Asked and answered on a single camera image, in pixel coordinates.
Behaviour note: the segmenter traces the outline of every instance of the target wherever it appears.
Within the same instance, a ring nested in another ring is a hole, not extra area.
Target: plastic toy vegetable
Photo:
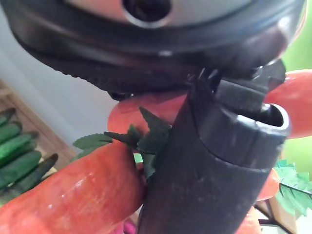
[[[128,148],[114,142],[55,173],[0,209],[1,234],[109,234],[142,204]]]
[[[287,80],[268,94],[266,102],[288,112],[292,123],[289,138],[312,135],[312,70],[288,72]]]

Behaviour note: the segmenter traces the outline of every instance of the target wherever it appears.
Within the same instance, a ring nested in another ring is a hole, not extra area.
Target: green leafy top
[[[287,160],[279,161],[275,170],[280,178],[280,190],[276,195],[278,202],[290,214],[295,210],[306,216],[307,209],[312,209],[312,182],[309,173],[298,173],[295,164]]]
[[[73,145],[83,151],[72,159],[76,161],[96,150],[99,147],[112,143],[113,140],[106,136],[105,134],[92,134],[89,136],[84,136],[76,140]]]
[[[144,172],[147,181],[155,173],[154,161],[158,152],[164,147],[170,134],[171,125],[158,118],[148,110],[140,107],[141,114],[148,123],[150,131],[142,136],[135,126],[130,125],[126,134],[105,133],[107,136],[124,142],[138,151],[144,163]]]

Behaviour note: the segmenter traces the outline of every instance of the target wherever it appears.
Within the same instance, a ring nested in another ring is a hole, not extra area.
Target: green cucumber
[[[40,159],[41,153],[32,151],[0,168],[0,189],[32,171],[38,165]]]
[[[15,138],[10,139],[0,145],[0,165],[3,165],[5,162],[7,162],[11,158],[10,155],[14,151],[29,143],[37,135],[37,133],[25,133],[20,136],[16,136]]]
[[[37,143],[32,140],[30,141],[28,144],[26,144],[25,146],[20,147],[19,149],[15,150],[11,155],[10,155],[10,159],[15,159],[18,156],[21,156],[25,153],[28,153],[30,151],[33,151],[35,148],[37,147]]]
[[[0,126],[6,124],[11,117],[15,114],[16,109],[15,108],[9,108],[5,111],[0,112]]]
[[[41,178],[54,166],[59,156],[54,154],[39,163],[31,173],[0,192],[0,207],[10,200],[33,188]]]
[[[40,183],[42,183],[43,181],[45,181],[47,178],[49,178],[50,176],[53,176],[56,172],[51,173],[50,175],[47,175],[45,177],[43,177],[37,184],[35,184],[31,189],[33,189],[34,187],[36,187],[37,185],[39,185]]]
[[[22,125],[19,122],[7,123],[0,127],[0,144],[16,137],[21,133]]]

